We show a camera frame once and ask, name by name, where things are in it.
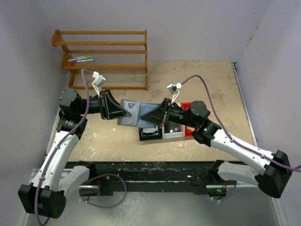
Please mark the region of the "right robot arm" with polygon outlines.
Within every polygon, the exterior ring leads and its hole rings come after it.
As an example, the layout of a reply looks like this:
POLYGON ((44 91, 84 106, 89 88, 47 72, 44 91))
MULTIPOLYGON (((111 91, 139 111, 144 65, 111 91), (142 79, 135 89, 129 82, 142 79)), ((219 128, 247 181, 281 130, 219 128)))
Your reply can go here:
POLYGON ((202 101, 193 101, 185 110, 165 98, 141 119, 161 127, 171 121, 194 128, 192 136, 198 143, 224 151, 243 162, 232 164, 216 160, 210 169, 213 177, 249 183, 273 198, 280 198, 293 172, 287 154, 280 150, 273 153, 244 142, 211 121, 209 115, 202 101))

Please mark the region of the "black plastic bin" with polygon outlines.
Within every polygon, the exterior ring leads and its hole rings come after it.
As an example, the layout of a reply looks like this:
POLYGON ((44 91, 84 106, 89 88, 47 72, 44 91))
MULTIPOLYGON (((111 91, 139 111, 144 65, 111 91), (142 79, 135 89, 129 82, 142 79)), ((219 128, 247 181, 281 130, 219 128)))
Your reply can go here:
POLYGON ((158 128, 158 132, 157 133, 154 133, 154 134, 145 134, 142 132, 142 129, 143 128, 138 128, 138 133, 139 133, 139 140, 140 141, 149 141, 149 140, 159 140, 159 139, 162 139, 162 129, 158 128))

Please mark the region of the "red plastic bin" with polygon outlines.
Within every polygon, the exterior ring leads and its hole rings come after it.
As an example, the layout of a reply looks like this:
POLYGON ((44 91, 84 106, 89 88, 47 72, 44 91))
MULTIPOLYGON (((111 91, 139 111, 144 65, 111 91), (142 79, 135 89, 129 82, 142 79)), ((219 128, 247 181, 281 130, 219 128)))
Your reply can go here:
MULTIPOLYGON (((180 105, 184 110, 188 110, 191 105, 191 102, 182 102, 182 103, 180 103, 180 105)), ((190 127, 190 126, 186 126, 186 125, 182 125, 181 128, 182 128, 182 131, 184 132, 184 137, 191 137, 192 133, 195 130, 194 127, 190 127)))

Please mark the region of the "white VIP card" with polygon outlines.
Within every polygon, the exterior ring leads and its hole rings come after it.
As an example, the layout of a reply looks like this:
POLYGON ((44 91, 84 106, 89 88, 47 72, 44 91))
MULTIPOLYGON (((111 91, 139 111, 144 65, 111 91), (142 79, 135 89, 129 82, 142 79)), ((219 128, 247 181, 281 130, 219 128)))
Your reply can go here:
POLYGON ((122 118, 121 124, 125 126, 136 126, 138 122, 140 104, 133 100, 123 100, 123 107, 131 113, 131 116, 122 118))

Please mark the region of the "grey card holder wallet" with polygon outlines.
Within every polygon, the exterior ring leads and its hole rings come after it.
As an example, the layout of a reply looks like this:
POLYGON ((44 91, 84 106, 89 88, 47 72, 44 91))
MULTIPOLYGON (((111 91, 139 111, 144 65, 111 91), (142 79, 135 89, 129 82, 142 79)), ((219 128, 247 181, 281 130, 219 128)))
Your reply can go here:
POLYGON ((143 129, 152 129, 156 127, 155 124, 142 120, 141 116, 154 110, 159 104, 122 99, 120 105, 130 113, 130 116, 118 119, 117 124, 119 126, 130 126, 143 129))

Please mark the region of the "white plastic bin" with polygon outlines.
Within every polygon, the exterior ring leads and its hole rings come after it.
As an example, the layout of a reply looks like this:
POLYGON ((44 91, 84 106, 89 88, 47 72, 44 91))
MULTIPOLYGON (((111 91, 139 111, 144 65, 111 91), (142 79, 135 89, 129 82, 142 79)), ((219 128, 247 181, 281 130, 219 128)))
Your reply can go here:
POLYGON ((167 124, 162 128, 162 138, 181 138, 185 136, 185 127, 178 124, 177 126, 168 126, 167 124))

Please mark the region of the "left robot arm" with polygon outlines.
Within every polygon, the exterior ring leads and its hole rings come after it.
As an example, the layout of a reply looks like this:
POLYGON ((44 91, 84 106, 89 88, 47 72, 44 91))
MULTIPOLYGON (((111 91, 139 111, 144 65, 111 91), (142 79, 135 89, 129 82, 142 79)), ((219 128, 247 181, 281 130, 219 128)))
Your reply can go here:
POLYGON ((79 162, 65 176, 63 170, 74 147, 81 139, 87 124, 87 115, 100 113, 104 120, 129 117, 109 90, 83 99, 75 89, 67 88, 60 95, 60 120, 53 145, 38 173, 29 185, 21 185, 18 196, 24 210, 40 217, 57 219, 63 213, 67 197, 81 184, 99 180, 96 166, 79 162))

